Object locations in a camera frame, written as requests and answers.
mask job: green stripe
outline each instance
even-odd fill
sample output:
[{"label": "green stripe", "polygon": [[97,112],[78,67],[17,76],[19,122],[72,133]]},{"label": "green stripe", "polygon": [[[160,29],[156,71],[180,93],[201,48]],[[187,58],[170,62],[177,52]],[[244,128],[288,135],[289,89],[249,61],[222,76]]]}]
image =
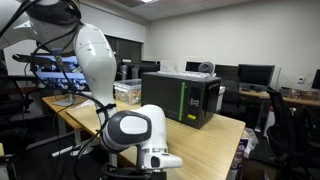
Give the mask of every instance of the green stripe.
[{"label": "green stripe", "polygon": [[184,89],[185,89],[185,83],[183,82],[183,83],[181,84],[179,121],[182,121],[182,111],[183,111],[183,101],[184,101]]}]

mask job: black cable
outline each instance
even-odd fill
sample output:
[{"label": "black cable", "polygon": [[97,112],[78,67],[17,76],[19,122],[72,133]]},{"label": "black cable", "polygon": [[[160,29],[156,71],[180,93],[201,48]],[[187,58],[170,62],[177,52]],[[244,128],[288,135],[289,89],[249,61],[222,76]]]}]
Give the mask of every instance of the black cable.
[{"label": "black cable", "polygon": [[91,137],[91,139],[79,150],[79,153],[76,158],[76,162],[74,163],[74,175],[77,180],[81,180],[80,176],[78,175],[77,166],[80,159],[81,154],[83,151],[87,148],[87,146],[101,133],[101,131],[98,131],[94,136]]},{"label": "black cable", "polygon": [[[70,41],[64,46],[63,49],[67,48],[67,47],[70,45],[70,43],[73,41],[74,37],[77,35],[78,29],[79,29],[79,25],[80,25],[80,22],[78,21],[78,23],[77,23],[77,25],[76,25],[76,28],[75,28],[75,30],[74,30],[74,33],[73,33],[73,35],[72,35],[72,37],[71,37],[71,39],[70,39]],[[71,89],[76,90],[76,87],[73,86],[73,83],[71,82],[71,80],[70,80],[69,77],[67,76],[67,74],[66,74],[66,72],[64,71],[63,67],[61,67],[61,65],[59,65],[59,64],[57,64],[57,65],[58,65],[60,71],[63,73],[63,75],[64,75],[64,77],[66,78],[66,80],[68,81],[68,83],[70,84]]]},{"label": "black cable", "polygon": [[[68,105],[68,106],[60,109],[59,111],[57,111],[57,112],[55,113],[54,117],[53,117],[53,123],[54,123],[55,119],[58,119],[59,113],[60,113],[61,111],[65,110],[65,109],[67,109],[68,107],[72,106],[72,105],[74,104],[74,102],[75,102],[75,99],[73,99],[73,101],[72,101],[72,103],[71,103],[70,105]],[[60,153],[61,153],[61,152],[60,152],[60,151],[61,151],[61,141],[60,141],[59,133],[58,133],[58,131],[57,131],[57,129],[56,129],[55,127],[53,127],[53,128],[55,129],[56,137],[57,137],[57,139],[58,139],[58,149],[59,149],[58,152],[59,152],[59,154],[58,154],[57,163],[56,163],[55,168],[54,168],[54,170],[53,170],[51,179],[54,178],[54,176],[55,176],[55,174],[56,174],[56,172],[57,172],[58,165],[59,165],[59,162],[60,162],[60,155],[61,155],[61,154],[60,154]]]},{"label": "black cable", "polygon": [[24,69],[23,69],[23,72],[24,72],[24,76],[27,76],[27,67],[30,63],[28,62],[25,66],[24,66]]},{"label": "black cable", "polygon": [[61,175],[59,176],[58,180],[61,180],[63,178],[65,171],[68,169],[69,165],[71,164],[71,161],[69,161],[70,157],[72,157],[72,156],[71,155],[68,156],[68,158],[64,161],[63,166],[62,166],[62,172],[61,172]]},{"label": "black cable", "polygon": [[72,0],[66,0],[66,1],[73,7],[73,9],[80,12],[78,6]]},{"label": "black cable", "polygon": [[0,31],[0,37],[3,36],[3,34],[9,29],[9,27],[26,11],[28,10],[31,6],[33,6],[34,4],[38,3],[41,0],[34,0],[32,2],[30,2],[29,4],[26,3],[21,3],[20,7],[18,8],[18,10],[15,12],[15,14],[11,17],[11,19],[9,20],[9,22],[4,26],[4,28],[2,28],[2,30]]},{"label": "black cable", "polygon": [[[67,95],[64,94],[64,97],[61,98],[61,99],[64,99],[64,98],[66,98],[66,97],[68,97],[68,94],[67,94]],[[58,99],[58,98],[57,98],[57,95],[54,95],[54,98],[55,98],[57,101],[60,101],[60,100],[61,100],[61,99]]]},{"label": "black cable", "polygon": [[[34,60],[35,55],[37,54],[37,52],[38,52],[43,46],[45,46],[45,45],[47,45],[47,44],[49,44],[49,43],[51,43],[51,42],[53,42],[53,41],[56,41],[56,40],[58,40],[58,39],[61,39],[61,38],[63,38],[63,37],[66,37],[66,36],[70,35],[70,34],[73,33],[76,29],[77,29],[77,26],[75,26],[75,27],[74,27],[71,31],[69,31],[68,33],[63,34],[63,35],[60,35],[60,36],[58,36],[58,37],[56,37],[56,38],[54,38],[54,39],[51,39],[51,40],[49,40],[49,41],[47,41],[47,42],[39,45],[39,46],[33,51],[33,53],[31,54],[31,61]],[[36,77],[41,83],[43,83],[44,85],[47,85],[45,82],[43,82],[43,81],[40,79],[40,77],[37,75],[37,73],[34,73],[34,75],[35,75],[35,77]]]},{"label": "black cable", "polygon": [[150,175],[119,175],[119,174],[114,174],[104,168],[102,168],[102,172],[109,177],[120,178],[120,179],[149,179],[150,178]]}]

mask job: wire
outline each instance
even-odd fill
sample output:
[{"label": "wire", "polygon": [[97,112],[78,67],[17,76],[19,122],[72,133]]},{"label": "wire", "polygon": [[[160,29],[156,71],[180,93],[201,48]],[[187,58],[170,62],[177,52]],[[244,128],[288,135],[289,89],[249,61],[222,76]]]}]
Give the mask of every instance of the wire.
[{"label": "wire", "polygon": [[[72,103],[71,103],[70,105],[68,105],[68,106],[60,109],[59,111],[57,111],[57,112],[55,113],[55,115],[54,115],[54,117],[53,117],[53,124],[54,124],[55,119],[58,119],[57,117],[58,117],[59,113],[60,113],[61,111],[65,110],[65,109],[67,109],[68,107],[72,106],[72,105],[74,104],[74,102],[75,102],[75,99],[73,99],[73,101],[72,101]],[[60,154],[60,153],[61,153],[61,152],[60,152],[60,150],[61,150],[61,141],[60,141],[59,133],[58,133],[57,129],[55,128],[55,126],[53,126],[53,128],[54,128],[55,131],[56,131],[56,137],[57,137],[57,139],[58,139],[58,149],[59,149],[58,152],[59,152],[59,154],[58,154],[57,163],[56,163],[55,168],[54,168],[54,170],[53,170],[51,179],[54,178],[54,176],[55,176],[55,174],[56,174],[56,172],[57,172],[58,165],[59,165],[59,162],[60,162],[60,155],[61,155],[61,154]]]},{"label": "wire", "polygon": [[[33,61],[35,55],[37,54],[37,52],[38,52],[43,46],[45,46],[45,45],[47,45],[47,44],[49,44],[49,43],[51,43],[51,42],[53,42],[53,41],[56,41],[56,40],[58,40],[58,39],[61,39],[61,38],[65,37],[65,36],[70,35],[70,34],[73,33],[74,31],[76,31],[77,28],[78,28],[78,26],[75,26],[75,27],[74,27],[71,31],[69,31],[68,33],[63,34],[63,35],[61,35],[61,36],[58,36],[58,37],[56,37],[56,38],[54,38],[54,39],[51,39],[51,40],[49,40],[49,41],[41,44],[40,46],[38,46],[38,47],[33,51],[33,53],[31,54],[31,61]],[[43,81],[40,79],[40,77],[37,75],[37,73],[34,73],[34,75],[35,75],[35,77],[36,77],[41,83],[47,85],[45,82],[43,82]]]},{"label": "wire", "polygon": [[149,179],[150,175],[119,175],[111,173],[108,170],[102,168],[102,172],[109,177],[120,178],[120,179]]},{"label": "wire", "polygon": [[30,64],[30,63],[28,62],[28,63],[24,66],[24,69],[23,69],[24,76],[27,76],[27,66],[28,66],[29,64]]},{"label": "wire", "polygon": [[[64,99],[64,98],[66,98],[66,97],[68,97],[68,96],[69,96],[68,94],[67,94],[67,95],[64,94],[64,97],[61,98],[61,99]],[[60,100],[61,100],[61,99],[58,99],[58,98],[57,98],[57,95],[54,95],[54,98],[55,98],[57,101],[60,101]]]},{"label": "wire", "polygon": [[77,166],[80,159],[81,154],[83,151],[87,148],[87,146],[101,133],[101,131],[98,131],[92,138],[79,150],[79,153],[77,154],[76,162],[74,163],[74,175],[77,180],[81,180],[80,176],[78,175]]},{"label": "wire", "polygon": [[68,167],[69,167],[69,165],[70,165],[70,163],[71,163],[71,161],[69,161],[70,157],[72,157],[72,156],[71,156],[71,155],[68,156],[68,158],[64,161],[63,166],[62,166],[62,172],[61,172],[61,175],[59,176],[58,180],[61,180],[61,179],[62,179],[62,177],[63,177],[63,175],[64,175],[64,173],[65,173],[65,170],[68,169]]},{"label": "wire", "polygon": [[21,5],[19,6],[19,8],[17,9],[17,11],[14,13],[14,15],[11,17],[11,19],[9,20],[9,22],[4,26],[4,28],[2,28],[2,30],[0,31],[0,37],[3,36],[3,34],[9,29],[9,27],[26,11],[28,10],[31,6],[33,6],[34,4],[38,3],[41,0],[34,0],[32,2],[30,2],[29,4],[27,4],[29,1],[25,1],[26,3],[21,3]]}]

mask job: cardboard box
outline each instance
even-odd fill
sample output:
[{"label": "cardboard box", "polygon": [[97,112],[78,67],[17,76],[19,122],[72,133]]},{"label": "cardboard box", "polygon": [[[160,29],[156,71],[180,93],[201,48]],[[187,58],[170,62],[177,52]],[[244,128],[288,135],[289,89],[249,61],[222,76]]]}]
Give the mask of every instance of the cardboard box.
[{"label": "cardboard box", "polygon": [[276,171],[261,163],[244,159],[242,161],[241,180],[274,180]]}]

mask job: white wall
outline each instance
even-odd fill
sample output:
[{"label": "white wall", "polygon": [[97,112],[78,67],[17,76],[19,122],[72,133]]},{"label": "white wall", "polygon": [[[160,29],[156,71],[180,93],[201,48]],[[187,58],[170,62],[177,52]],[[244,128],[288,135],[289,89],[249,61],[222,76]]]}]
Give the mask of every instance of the white wall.
[{"label": "white wall", "polygon": [[145,25],[111,14],[108,8],[88,2],[86,4],[81,2],[80,10],[82,22],[94,24],[106,35],[145,42],[147,29]]},{"label": "white wall", "polygon": [[320,69],[320,1],[268,0],[153,21],[144,59],[216,64],[274,64],[277,87],[309,90],[298,76]]},{"label": "white wall", "polygon": [[[24,75],[24,67],[26,63],[19,63],[12,59],[14,54],[26,54],[30,55],[36,49],[36,43],[33,40],[21,41],[13,46],[4,49],[4,55],[6,59],[6,65],[9,75]],[[31,75],[32,72],[29,71],[30,67],[26,69],[26,74]]]}]

